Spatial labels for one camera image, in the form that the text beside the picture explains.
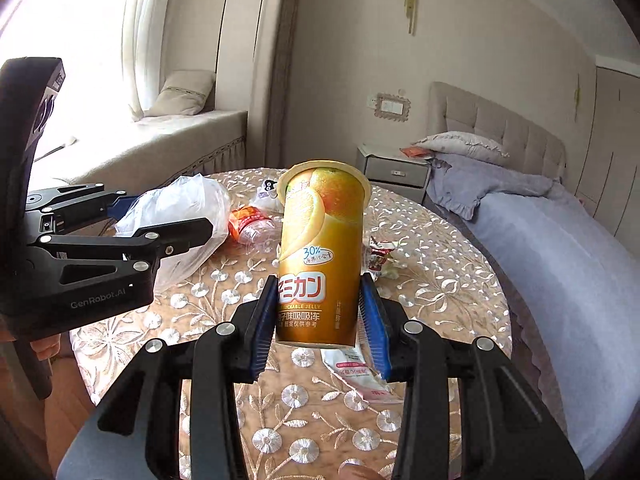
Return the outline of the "operator left hand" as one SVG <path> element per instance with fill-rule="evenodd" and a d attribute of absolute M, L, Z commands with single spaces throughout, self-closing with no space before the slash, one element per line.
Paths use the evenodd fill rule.
<path fill-rule="evenodd" d="M 14 340 L 15 337 L 8 330 L 4 330 L 3 328 L 0 330 L 1 342 L 12 342 Z M 61 335 L 57 334 L 31 341 L 29 345 L 30 348 L 32 348 L 32 351 L 35 352 L 39 361 L 51 359 L 61 350 Z"/>

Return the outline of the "operator right hand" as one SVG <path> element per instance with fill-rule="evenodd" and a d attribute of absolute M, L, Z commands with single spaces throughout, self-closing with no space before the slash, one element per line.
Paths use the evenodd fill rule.
<path fill-rule="evenodd" d="M 383 476 L 366 466 L 348 463 L 338 472 L 340 480 L 385 480 Z"/>

